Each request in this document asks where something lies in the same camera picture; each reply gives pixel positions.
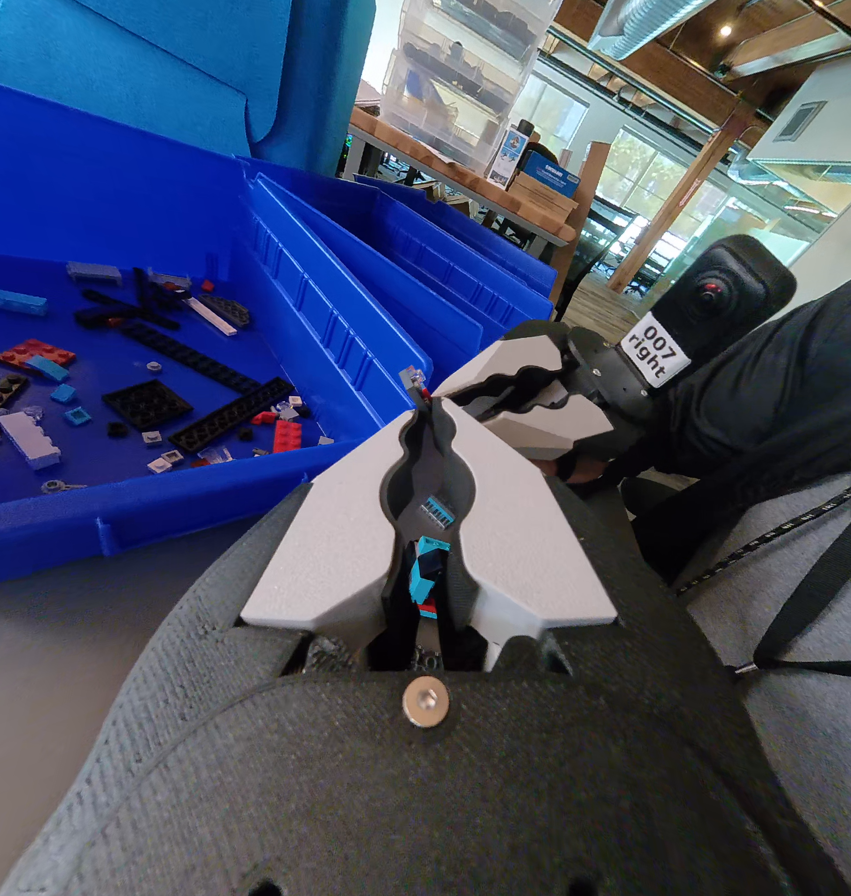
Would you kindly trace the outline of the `teal and black brick block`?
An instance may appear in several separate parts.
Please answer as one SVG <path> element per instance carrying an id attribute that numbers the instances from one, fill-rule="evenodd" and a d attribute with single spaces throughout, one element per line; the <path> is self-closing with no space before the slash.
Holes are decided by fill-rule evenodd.
<path id="1" fill-rule="evenodd" d="M 420 617 L 437 620 L 438 586 L 444 579 L 450 544 L 429 536 L 420 536 L 413 543 L 413 562 L 408 577 L 410 599 Z"/>

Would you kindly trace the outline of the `red and teal brick assembly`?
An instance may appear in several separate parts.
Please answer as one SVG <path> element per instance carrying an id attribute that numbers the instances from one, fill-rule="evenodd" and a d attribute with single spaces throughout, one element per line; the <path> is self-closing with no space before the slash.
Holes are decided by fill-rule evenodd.
<path id="1" fill-rule="evenodd" d="M 431 413 L 431 393 L 426 386 L 423 371 L 409 365 L 398 376 L 413 405 L 423 413 Z"/>

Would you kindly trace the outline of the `clear plastic drawer organiser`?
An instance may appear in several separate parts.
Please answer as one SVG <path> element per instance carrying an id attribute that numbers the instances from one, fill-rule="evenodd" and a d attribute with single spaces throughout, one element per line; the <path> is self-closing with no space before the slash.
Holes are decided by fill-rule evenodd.
<path id="1" fill-rule="evenodd" d="M 407 1 L 380 120 L 484 175 L 561 1 Z"/>

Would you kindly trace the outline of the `pile of loose toy bricks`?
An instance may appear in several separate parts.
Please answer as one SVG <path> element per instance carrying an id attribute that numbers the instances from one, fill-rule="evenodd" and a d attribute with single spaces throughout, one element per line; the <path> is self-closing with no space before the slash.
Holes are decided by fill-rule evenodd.
<path id="1" fill-rule="evenodd" d="M 190 369 L 150 346 L 120 334 L 120 321 L 87 329 L 79 311 L 104 311 L 86 300 L 63 264 L 0 256 L 1 411 L 33 409 L 38 423 L 60 448 L 61 459 L 33 470 L 0 432 L 0 504 L 38 497 L 41 482 L 98 486 L 150 476 L 147 465 L 173 448 L 168 436 L 237 399 L 240 393 Z M 143 387 L 143 394 L 176 395 L 190 408 L 148 431 L 162 443 L 148 445 L 105 395 Z"/>

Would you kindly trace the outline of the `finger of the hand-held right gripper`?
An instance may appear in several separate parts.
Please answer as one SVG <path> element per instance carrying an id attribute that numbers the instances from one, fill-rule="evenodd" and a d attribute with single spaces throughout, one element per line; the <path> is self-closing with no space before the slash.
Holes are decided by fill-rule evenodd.
<path id="1" fill-rule="evenodd" d="M 552 340 L 498 340 L 450 374 L 431 392 L 431 404 L 495 405 L 516 390 L 537 390 L 563 371 Z"/>
<path id="2" fill-rule="evenodd" d="M 483 426 L 522 456 L 553 461 L 577 442 L 613 431 L 613 423 L 593 401 L 551 382 L 527 409 L 503 410 Z"/>

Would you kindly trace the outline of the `silver air duct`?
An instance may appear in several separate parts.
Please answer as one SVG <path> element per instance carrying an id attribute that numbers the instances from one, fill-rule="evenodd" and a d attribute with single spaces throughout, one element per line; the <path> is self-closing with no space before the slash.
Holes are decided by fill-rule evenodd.
<path id="1" fill-rule="evenodd" d="M 624 60 L 713 1 L 608 1 L 587 48 Z"/>

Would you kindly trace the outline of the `small printed card box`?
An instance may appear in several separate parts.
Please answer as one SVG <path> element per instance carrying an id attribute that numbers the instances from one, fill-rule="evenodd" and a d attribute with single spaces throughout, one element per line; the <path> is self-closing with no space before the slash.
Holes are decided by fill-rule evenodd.
<path id="1" fill-rule="evenodd" d="M 485 180 L 503 190 L 508 189 L 533 132 L 534 125 L 527 119 L 521 119 L 515 126 L 508 127 L 492 162 L 485 170 Z"/>

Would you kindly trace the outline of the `cardboard sheet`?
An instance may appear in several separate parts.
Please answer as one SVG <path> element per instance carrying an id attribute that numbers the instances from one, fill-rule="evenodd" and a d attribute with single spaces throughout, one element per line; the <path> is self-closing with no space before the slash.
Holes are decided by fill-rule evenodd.
<path id="1" fill-rule="evenodd" d="M 608 142 L 592 141 L 578 173 L 579 184 L 574 196 L 576 208 L 566 218 L 566 225 L 573 230 L 574 238 L 565 246 L 556 248 L 553 255 L 553 267 L 557 272 L 551 296 L 554 302 L 555 321 L 563 319 L 567 307 L 563 302 L 563 288 L 588 219 L 591 204 L 596 196 L 598 183 L 608 160 L 610 149 L 611 144 Z"/>

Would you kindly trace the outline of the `person's grey sweatshirt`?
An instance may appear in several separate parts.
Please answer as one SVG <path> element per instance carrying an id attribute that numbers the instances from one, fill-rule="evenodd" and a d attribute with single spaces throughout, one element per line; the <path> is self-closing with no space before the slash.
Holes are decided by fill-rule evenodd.
<path id="1" fill-rule="evenodd" d="M 834 509 L 685 594 L 723 664 L 752 659 L 788 596 L 849 522 L 848 505 Z M 786 659 L 851 659 L 851 581 Z M 851 678 L 776 669 L 752 673 L 737 691 L 784 790 L 851 888 Z"/>

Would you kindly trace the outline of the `wooden table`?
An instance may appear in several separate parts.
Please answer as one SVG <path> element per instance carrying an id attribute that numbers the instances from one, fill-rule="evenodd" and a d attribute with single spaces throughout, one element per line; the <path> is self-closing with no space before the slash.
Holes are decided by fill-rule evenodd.
<path id="1" fill-rule="evenodd" d="M 363 109 L 354 106 L 348 126 L 354 138 L 389 153 L 409 167 L 429 174 L 434 179 L 453 187 L 461 194 L 476 200 L 498 215 L 512 219 L 551 244 L 562 247 L 577 240 L 576 230 L 563 219 L 553 218 L 548 212 L 526 200 L 510 196 L 488 179 L 453 161 L 448 161 L 431 148 L 397 128 L 382 122 Z"/>

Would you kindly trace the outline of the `wooden box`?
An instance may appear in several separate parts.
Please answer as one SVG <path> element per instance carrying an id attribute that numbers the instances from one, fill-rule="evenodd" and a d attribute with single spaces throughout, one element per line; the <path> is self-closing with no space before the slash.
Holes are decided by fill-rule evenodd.
<path id="1" fill-rule="evenodd" d="M 569 216 L 578 208 L 578 203 L 572 198 L 524 172 L 517 173 L 510 182 L 507 193 L 523 203 L 533 205 L 562 224 L 567 223 Z"/>

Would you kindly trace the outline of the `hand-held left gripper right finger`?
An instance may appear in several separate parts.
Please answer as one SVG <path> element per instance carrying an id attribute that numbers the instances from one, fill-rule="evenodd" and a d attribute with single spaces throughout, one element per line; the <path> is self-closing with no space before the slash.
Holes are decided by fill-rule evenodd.
<path id="1" fill-rule="evenodd" d="M 450 620 L 485 640 L 485 665 L 516 637 L 613 623 L 617 611 L 540 470 L 449 399 L 433 401 L 433 437 L 454 518 Z"/>

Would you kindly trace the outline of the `person's right forearm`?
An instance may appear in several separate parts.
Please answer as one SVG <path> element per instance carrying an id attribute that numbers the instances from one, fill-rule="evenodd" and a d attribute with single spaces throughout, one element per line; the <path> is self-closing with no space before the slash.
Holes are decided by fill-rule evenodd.
<path id="1" fill-rule="evenodd" d="M 851 280 L 771 320 L 655 403 L 647 431 L 606 469 L 697 482 L 635 512 L 644 560 L 668 584 L 746 510 L 851 471 Z"/>

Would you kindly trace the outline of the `person's right hand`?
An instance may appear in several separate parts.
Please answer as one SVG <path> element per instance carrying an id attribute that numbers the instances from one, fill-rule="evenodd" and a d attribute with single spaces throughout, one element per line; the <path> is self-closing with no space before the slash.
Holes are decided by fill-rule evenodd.
<path id="1" fill-rule="evenodd" d="M 583 485 L 601 476 L 609 462 L 579 452 L 570 452 L 558 459 L 532 459 L 544 476 L 554 476 L 571 485 Z"/>

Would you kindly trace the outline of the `blue cardboard box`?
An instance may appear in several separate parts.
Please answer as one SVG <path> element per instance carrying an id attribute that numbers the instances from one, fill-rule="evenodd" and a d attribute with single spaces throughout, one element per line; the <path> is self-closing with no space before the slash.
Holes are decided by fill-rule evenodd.
<path id="1" fill-rule="evenodd" d="M 568 172 L 565 168 L 535 151 L 527 154 L 527 160 L 522 166 L 522 173 L 567 199 L 574 198 L 580 183 L 577 175 Z"/>

